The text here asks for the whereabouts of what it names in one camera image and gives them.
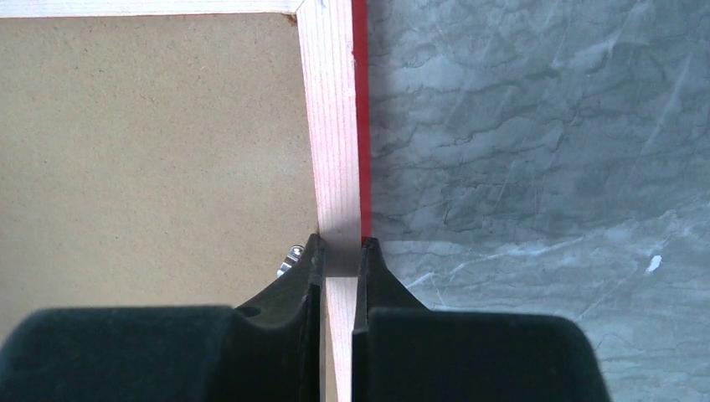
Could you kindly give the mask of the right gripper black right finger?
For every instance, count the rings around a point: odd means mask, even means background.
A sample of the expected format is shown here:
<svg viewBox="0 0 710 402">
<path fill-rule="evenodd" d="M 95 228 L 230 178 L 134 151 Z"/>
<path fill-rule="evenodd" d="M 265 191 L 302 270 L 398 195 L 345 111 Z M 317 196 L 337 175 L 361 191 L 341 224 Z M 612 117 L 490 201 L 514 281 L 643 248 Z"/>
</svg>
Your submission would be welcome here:
<svg viewBox="0 0 710 402">
<path fill-rule="evenodd" d="M 363 241 L 352 331 L 355 401 L 607 401 L 591 344 L 562 317 L 424 306 Z"/>
</svg>

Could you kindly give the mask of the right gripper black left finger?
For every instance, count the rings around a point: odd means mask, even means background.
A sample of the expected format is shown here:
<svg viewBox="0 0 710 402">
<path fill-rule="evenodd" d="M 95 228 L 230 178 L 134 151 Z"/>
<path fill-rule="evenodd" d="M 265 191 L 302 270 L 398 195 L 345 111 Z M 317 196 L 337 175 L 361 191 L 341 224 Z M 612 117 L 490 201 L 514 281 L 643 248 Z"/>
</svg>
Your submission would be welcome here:
<svg viewBox="0 0 710 402">
<path fill-rule="evenodd" d="M 318 401 L 324 243 L 238 307 L 53 308 L 1 349 L 4 401 Z"/>
</svg>

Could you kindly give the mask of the brown cardboard backing board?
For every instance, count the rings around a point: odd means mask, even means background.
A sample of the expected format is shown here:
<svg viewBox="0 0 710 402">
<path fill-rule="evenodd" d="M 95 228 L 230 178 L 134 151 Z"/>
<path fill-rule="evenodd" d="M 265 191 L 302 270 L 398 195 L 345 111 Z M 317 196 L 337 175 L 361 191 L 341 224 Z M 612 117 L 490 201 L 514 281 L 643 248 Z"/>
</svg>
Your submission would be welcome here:
<svg viewBox="0 0 710 402">
<path fill-rule="evenodd" d="M 2 21 L 2 335 L 45 307 L 238 305 L 315 227 L 287 17 Z"/>
</svg>

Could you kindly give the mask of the red picture frame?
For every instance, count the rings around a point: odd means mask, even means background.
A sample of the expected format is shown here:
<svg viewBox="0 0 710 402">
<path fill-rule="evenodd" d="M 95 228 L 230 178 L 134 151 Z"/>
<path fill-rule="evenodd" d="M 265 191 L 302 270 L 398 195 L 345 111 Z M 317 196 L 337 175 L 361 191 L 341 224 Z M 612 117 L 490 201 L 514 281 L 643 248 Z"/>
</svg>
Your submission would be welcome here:
<svg viewBox="0 0 710 402">
<path fill-rule="evenodd" d="M 284 13 L 297 19 L 337 398 L 352 401 L 356 270 L 371 232 L 364 1 L 4 1 L 3 18 Z"/>
</svg>

